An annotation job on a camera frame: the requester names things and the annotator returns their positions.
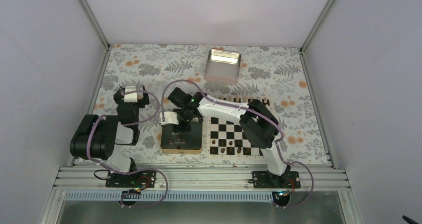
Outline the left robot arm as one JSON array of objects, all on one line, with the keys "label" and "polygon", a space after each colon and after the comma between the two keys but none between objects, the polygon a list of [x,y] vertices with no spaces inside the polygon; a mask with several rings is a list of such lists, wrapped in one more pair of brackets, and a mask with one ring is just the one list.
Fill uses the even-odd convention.
[{"label": "left robot arm", "polygon": [[150,104],[149,93],[143,87],[120,87],[113,95],[116,115],[87,114],[70,141],[70,153],[75,158],[95,162],[127,187],[138,181],[135,161],[115,148],[116,145],[136,145],[139,140],[139,111]]}]

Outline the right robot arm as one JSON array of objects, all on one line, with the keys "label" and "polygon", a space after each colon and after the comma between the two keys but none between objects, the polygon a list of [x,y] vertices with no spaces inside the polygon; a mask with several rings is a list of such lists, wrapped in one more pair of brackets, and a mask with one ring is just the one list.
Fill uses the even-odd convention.
[{"label": "right robot arm", "polygon": [[162,127],[172,125],[177,133],[184,133],[191,130],[190,122],[195,118],[212,117],[232,122],[241,127],[253,147],[261,150],[270,173],[270,183],[281,188],[288,182],[288,166],[277,150],[277,143],[284,136],[277,119],[260,100],[237,103],[217,99],[201,91],[190,95],[180,88],[175,88],[168,100],[176,108],[171,112],[160,112]]}]

